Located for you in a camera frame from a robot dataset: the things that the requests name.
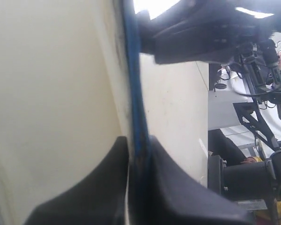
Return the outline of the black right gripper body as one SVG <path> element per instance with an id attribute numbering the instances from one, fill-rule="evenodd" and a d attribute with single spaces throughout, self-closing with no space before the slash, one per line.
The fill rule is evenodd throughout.
<path id="1" fill-rule="evenodd" d="M 208 0 L 188 18 L 156 34 L 155 62 L 227 64 L 242 45 L 269 39 L 274 32 L 269 19 L 256 18 L 240 3 Z"/>

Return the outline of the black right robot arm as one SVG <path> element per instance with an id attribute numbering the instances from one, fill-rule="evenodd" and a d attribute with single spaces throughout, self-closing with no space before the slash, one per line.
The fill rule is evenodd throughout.
<path id="1" fill-rule="evenodd" d="M 148 10 L 136 18 L 140 51 L 157 64 L 202 61 L 255 68 L 259 56 L 279 77 L 271 37 L 281 33 L 281 0 L 180 0 L 155 18 Z"/>

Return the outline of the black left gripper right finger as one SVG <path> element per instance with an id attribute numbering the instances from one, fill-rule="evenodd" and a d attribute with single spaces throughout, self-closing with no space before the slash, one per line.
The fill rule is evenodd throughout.
<path id="1" fill-rule="evenodd" d="M 155 136 L 131 166 L 133 225 L 252 225 L 248 211 L 190 177 Z"/>

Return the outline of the black cylindrical arm base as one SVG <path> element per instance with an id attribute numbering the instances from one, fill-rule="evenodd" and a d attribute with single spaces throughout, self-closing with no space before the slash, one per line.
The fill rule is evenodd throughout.
<path id="1" fill-rule="evenodd" d="M 231 201 L 274 198 L 281 202 L 281 150 L 262 162 L 226 166 L 210 156 L 207 187 Z"/>

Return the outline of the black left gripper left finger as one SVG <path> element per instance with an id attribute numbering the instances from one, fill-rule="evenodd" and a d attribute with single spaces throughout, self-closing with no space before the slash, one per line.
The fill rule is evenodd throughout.
<path id="1" fill-rule="evenodd" d="M 119 136 L 101 163 L 66 192 L 37 206 L 27 225 L 123 225 L 127 139 Z"/>

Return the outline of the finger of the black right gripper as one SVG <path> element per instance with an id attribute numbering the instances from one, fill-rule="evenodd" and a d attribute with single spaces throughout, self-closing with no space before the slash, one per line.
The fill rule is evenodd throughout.
<path id="1" fill-rule="evenodd" d="M 155 39 L 153 28 L 150 25 L 150 16 L 147 10 L 142 10 L 136 14 L 138 33 L 140 36 L 140 52 L 155 55 Z"/>

